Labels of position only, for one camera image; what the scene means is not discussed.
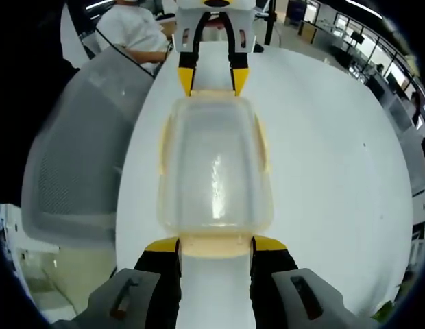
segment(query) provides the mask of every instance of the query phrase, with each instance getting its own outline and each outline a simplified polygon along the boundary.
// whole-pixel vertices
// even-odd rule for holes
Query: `white tabletop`
[[[412,230],[409,175],[397,137],[371,92],[300,53],[265,47],[249,56],[241,94],[265,124],[274,221],[264,232],[286,244],[298,267],[338,289],[353,313],[393,299]],[[156,219],[159,140],[184,96],[172,53],[136,123],[117,213],[118,268],[166,237]],[[194,89],[231,89],[227,44],[203,42]]]

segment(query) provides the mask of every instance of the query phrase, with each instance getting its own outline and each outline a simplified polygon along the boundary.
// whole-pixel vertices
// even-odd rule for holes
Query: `office desk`
[[[231,89],[227,44],[203,42],[194,89]],[[300,53],[249,56],[242,97],[265,124],[274,220],[263,234],[336,287],[354,313],[395,297],[408,263],[412,198],[403,153],[366,86]],[[156,218],[159,141],[184,96],[173,52],[152,86],[125,159],[117,213],[118,269],[166,237]]]

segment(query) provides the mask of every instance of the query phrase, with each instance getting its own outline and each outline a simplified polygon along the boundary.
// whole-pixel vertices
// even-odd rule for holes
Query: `transparent food container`
[[[179,100],[161,144],[158,218],[172,234],[254,234],[271,222],[263,132],[250,103],[223,93]]]

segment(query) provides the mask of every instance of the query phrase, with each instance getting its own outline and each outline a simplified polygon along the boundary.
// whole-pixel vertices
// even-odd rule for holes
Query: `ceiling light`
[[[107,3],[107,2],[112,2],[113,0],[103,0],[97,3],[94,3],[93,5],[89,5],[88,7],[86,7],[86,10],[92,9],[94,7],[97,7],[98,5],[102,5],[103,3]]]
[[[363,10],[366,10],[367,12],[370,12],[371,14],[373,14],[373,15],[377,16],[378,18],[382,19],[382,16],[379,13],[373,11],[372,9],[369,9],[368,7],[365,7],[364,5],[361,5],[360,3],[357,3],[357,2],[355,2],[353,0],[345,0],[345,1],[347,1],[348,3],[351,3],[352,5],[355,5],[356,7],[362,8]]]

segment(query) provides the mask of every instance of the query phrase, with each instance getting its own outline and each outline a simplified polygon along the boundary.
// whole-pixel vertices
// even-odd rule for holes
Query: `white shirt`
[[[114,45],[138,51],[167,50],[168,40],[162,33],[162,26],[145,8],[114,5],[99,20],[97,28]],[[101,50],[110,46],[98,33],[96,37]],[[152,72],[157,64],[145,63],[141,66]]]

